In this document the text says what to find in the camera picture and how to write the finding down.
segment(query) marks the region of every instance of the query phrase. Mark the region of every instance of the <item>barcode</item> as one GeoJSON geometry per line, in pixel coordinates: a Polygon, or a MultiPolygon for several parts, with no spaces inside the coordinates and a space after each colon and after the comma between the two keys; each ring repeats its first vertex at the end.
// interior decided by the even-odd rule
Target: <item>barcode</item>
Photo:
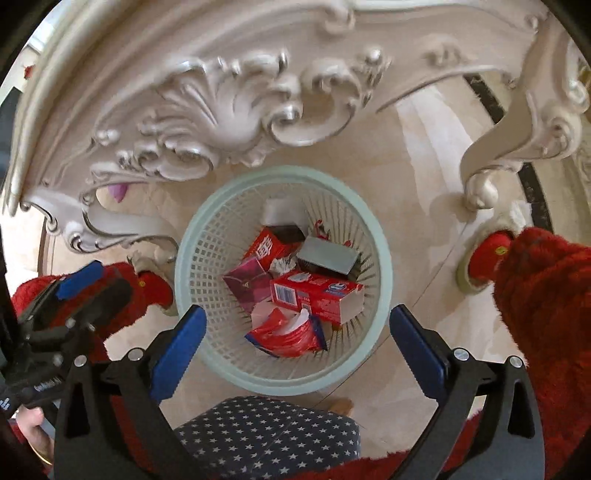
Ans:
{"type": "Polygon", "coordinates": [[[297,307],[296,291],[293,288],[275,284],[275,296],[277,300],[297,307]]]}

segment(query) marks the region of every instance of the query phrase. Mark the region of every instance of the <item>light blue plastic basket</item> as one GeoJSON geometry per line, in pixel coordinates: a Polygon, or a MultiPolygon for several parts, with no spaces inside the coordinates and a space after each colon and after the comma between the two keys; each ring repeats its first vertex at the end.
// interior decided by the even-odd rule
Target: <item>light blue plastic basket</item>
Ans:
{"type": "Polygon", "coordinates": [[[179,311],[192,304],[207,313],[201,359],[226,380],[266,395],[299,395],[334,384],[369,355],[388,317],[393,273],[388,243],[365,202],[341,181],[304,167],[261,168],[211,195],[195,214],[181,242],[175,273],[179,311]],[[244,335],[251,320],[222,280],[238,265],[261,230],[266,198],[299,197],[310,226],[322,219],[332,240],[353,242],[361,252],[359,282],[363,313],[327,338],[328,352],[276,359],[255,349],[244,335]]]}

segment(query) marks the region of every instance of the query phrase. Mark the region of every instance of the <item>red sock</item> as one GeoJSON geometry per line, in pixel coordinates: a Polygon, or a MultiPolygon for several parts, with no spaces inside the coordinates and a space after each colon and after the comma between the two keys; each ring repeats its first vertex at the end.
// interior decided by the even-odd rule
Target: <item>red sock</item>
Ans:
{"type": "Polygon", "coordinates": [[[495,281],[496,269],[509,251],[513,235],[510,232],[495,232],[478,246],[468,263],[468,275],[479,281],[495,281]]]}
{"type": "Polygon", "coordinates": [[[139,286],[144,291],[148,305],[160,305],[167,309],[173,304],[174,293],[165,279],[153,272],[140,272],[138,274],[139,286]]]}

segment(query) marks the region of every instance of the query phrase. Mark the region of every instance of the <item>tiled floor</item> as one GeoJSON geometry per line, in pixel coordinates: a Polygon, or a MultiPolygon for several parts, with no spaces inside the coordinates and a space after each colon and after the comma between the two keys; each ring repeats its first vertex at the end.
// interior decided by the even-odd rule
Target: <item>tiled floor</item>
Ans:
{"type": "MultiPolygon", "coordinates": [[[[405,303],[451,346],[503,360],[517,349],[498,320],[491,292],[465,297],[453,280],[465,242],[491,214],[476,215],[462,206],[459,160],[472,139],[490,127],[488,114],[466,83],[450,79],[358,122],[347,135],[313,147],[282,150],[265,165],[307,165],[355,189],[378,217],[389,242],[395,274],[392,304],[405,303]]],[[[183,232],[204,199],[245,170],[224,166],[205,179],[182,184],[133,185],[120,205],[107,195],[101,198],[109,208],[164,215],[183,232]]],[[[503,205],[523,199],[516,176],[499,173],[496,183],[503,205]]],[[[114,262],[128,253],[113,248],[99,255],[74,255],[58,239],[48,268],[54,273],[72,271],[91,258],[114,262]]],[[[109,353],[117,358],[132,346],[145,346],[173,324],[174,319],[151,307],[133,327],[107,341],[109,353]]],[[[177,426],[224,398],[247,394],[196,358],[175,396],[162,408],[177,426]]],[[[363,453],[369,456],[411,446],[434,410],[386,330],[372,356],[348,380],[292,401],[325,406],[339,397],[354,400],[353,418],[363,427],[363,453]]]]}

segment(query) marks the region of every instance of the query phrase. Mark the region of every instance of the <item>blue gripper pad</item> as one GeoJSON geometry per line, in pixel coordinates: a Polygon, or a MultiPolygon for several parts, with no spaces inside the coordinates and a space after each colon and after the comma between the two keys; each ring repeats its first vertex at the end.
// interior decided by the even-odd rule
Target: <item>blue gripper pad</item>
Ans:
{"type": "Polygon", "coordinates": [[[152,369],[150,397],[156,403],[173,396],[185,370],[205,337],[207,317],[205,311],[192,305],[172,331],[174,337],[152,369]]]}
{"type": "Polygon", "coordinates": [[[70,300],[78,296],[82,290],[102,278],[103,271],[103,264],[98,260],[94,260],[77,272],[68,275],[60,282],[60,286],[57,288],[57,299],[70,300]]]}
{"type": "Polygon", "coordinates": [[[447,398],[446,377],[449,363],[445,351],[437,351],[443,344],[449,347],[432,330],[425,330],[404,305],[398,305],[390,312],[390,334],[404,360],[413,372],[423,394],[442,403],[447,398]],[[433,340],[439,339],[438,345],[433,340]]]}

